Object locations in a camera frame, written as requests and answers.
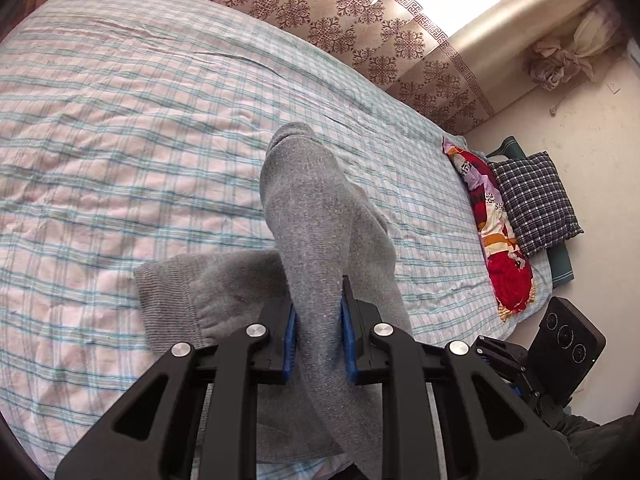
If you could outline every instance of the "camera lens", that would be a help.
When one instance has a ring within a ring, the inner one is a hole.
[[[584,347],[584,345],[576,345],[572,357],[574,358],[575,362],[581,363],[582,361],[584,361],[584,358],[587,357],[587,349]]]
[[[556,326],[558,326],[558,316],[556,316],[555,312],[552,312],[546,316],[546,327],[549,330],[554,330]]]
[[[574,342],[574,331],[568,325],[562,325],[558,330],[558,344],[562,348],[569,348]]]

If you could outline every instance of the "green fabric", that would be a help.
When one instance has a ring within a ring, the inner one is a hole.
[[[500,148],[489,153],[487,158],[496,155],[504,155],[507,158],[526,158],[527,156],[513,136],[509,136],[504,139]],[[566,250],[564,242],[560,242],[558,245],[549,247],[546,250],[546,256],[549,258],[551,282],[554,288],[556,288],[556,286],[564,285],[574,278],[574,270],[571,267],[569,251]]]

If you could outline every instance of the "blue gripper pad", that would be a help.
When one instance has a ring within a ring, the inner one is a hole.
[[[282,363],[282,375],[285,381],[289,381],[293,373],[293,366],[296,360],[296,309],[291,305],[289,309],[289,320],[284,332],[284,360]]]
[[[347,368],[347,375],[349,380],[354,383],[358,377],[358,368],[356,366],[356,338],[353,333],[351,316],[346,306],[344,293],[340,300],[340,318],[342,321],[342,347],[344,348],[344,361]]]

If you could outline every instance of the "mattress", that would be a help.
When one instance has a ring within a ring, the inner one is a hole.
[[[506,338],[546,304],[540,254],[500,320],[446,134],[332,56],[203,0],[49,0],[0,45],[0,412],[46,474],[153,362],[135,267],[274,247],[258,176],[289,121],[387,217],[416,339]]]

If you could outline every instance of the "pillow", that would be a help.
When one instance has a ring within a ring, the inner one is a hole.
[[[529,261],[516,243],[494,174],[487,163],[446,137],[442,150],[465,181],[486,268],[498,301],[498,316],[507,321],[535,299]]]
[[[490,164],[527,258],[584,232],[547,152]]]

